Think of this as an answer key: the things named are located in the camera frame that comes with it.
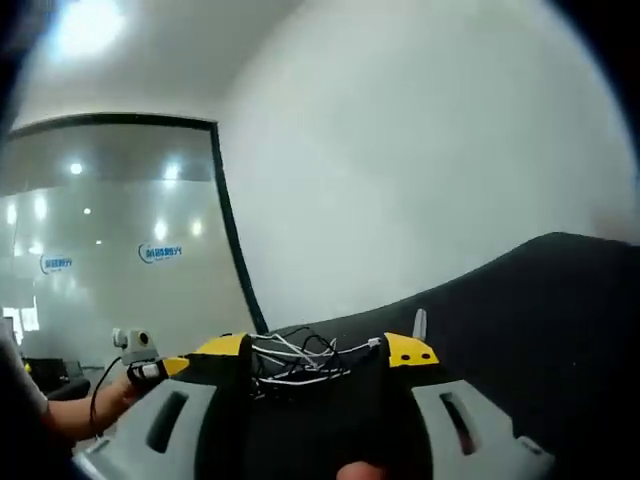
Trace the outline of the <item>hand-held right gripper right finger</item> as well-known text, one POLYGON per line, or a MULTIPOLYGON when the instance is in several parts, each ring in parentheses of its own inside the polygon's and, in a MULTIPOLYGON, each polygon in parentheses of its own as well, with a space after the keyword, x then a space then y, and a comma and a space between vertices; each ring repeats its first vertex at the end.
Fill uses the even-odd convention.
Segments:
POLYGON ((543 479, 555 458, 511 417, 449 372, 423 340, 368 340, 381 362, 385 440, 393 479, 543 479))

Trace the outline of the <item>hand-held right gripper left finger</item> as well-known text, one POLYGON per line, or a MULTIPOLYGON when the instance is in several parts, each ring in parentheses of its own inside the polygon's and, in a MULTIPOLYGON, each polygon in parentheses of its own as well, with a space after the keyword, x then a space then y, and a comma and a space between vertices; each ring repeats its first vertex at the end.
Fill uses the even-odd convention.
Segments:
POLYGON ((214 337, 75 454, 81 479, 239 479, 252 386, 247 333, 214 337))

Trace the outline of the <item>person's left hand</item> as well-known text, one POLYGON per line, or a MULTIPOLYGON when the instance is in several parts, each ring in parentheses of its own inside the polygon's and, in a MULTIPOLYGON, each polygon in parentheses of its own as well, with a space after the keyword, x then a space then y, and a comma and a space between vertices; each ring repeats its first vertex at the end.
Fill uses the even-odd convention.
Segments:
POLYGON ((148 390, 149 387, 143 382, 132 382, 122 374, 102 389, 101 398, 105 405, 112 408, 127 409, 144 396, 148 390))

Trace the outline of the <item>person's right hand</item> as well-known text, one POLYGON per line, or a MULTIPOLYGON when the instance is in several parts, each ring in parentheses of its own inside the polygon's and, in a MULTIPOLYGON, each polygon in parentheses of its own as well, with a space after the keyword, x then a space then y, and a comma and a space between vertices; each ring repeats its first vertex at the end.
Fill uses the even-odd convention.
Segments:
POLYGON ((336 473, 337 480, 383 480, 384 470, 364 461, 342 466, 336 473))

